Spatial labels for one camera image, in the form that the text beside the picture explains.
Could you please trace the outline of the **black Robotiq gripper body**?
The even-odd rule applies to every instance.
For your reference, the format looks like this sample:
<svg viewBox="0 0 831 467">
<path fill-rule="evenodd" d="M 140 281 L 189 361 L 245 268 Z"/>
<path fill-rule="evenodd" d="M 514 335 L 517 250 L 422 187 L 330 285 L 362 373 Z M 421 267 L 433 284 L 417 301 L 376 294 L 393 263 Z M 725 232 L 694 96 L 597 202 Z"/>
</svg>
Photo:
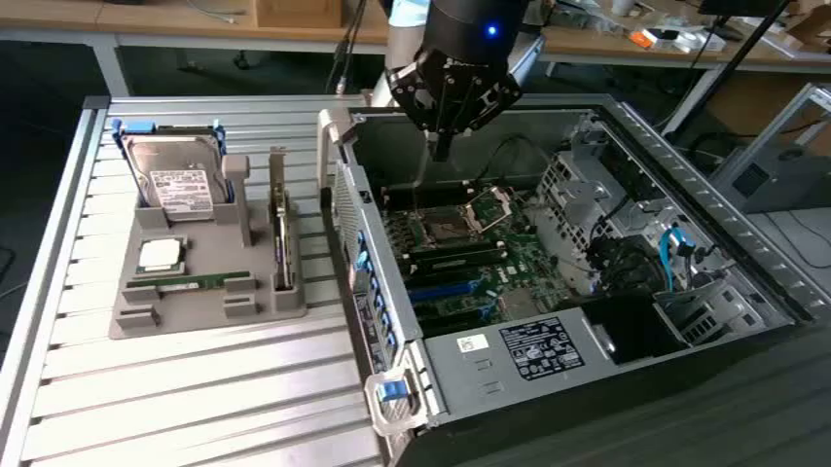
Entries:
<svg viewBox="0 0 831 467">
<path fill-rule="evenodd" d="M 522 20 L 520 1 L 433 1 L 428 7 L 417 70 L 441 99 L 446 77 L 497 81 L 510 74 L 508 57 Z"/>
</svg>

